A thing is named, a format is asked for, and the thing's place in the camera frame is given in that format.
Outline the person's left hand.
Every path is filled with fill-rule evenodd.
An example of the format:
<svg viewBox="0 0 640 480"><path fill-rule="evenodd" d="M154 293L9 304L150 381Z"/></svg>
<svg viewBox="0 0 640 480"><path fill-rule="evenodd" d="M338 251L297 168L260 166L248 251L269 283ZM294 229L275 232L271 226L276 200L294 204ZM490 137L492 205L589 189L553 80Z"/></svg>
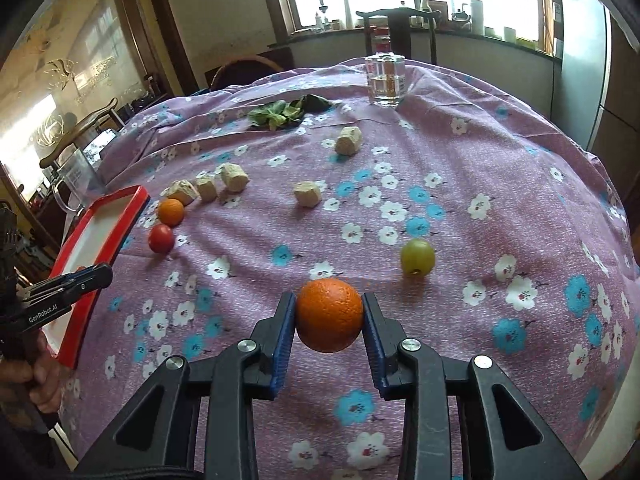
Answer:
<svg viewBox="0 0 640 480"><path fill-rule="evenodd" d="M32 384L27 389L30 402L42 414L55 413L61 406L65 377L62 366L51 353L43 332L38 333L37 359L27 361L1 359L1 403L16 402L15 385Z"/></svg>

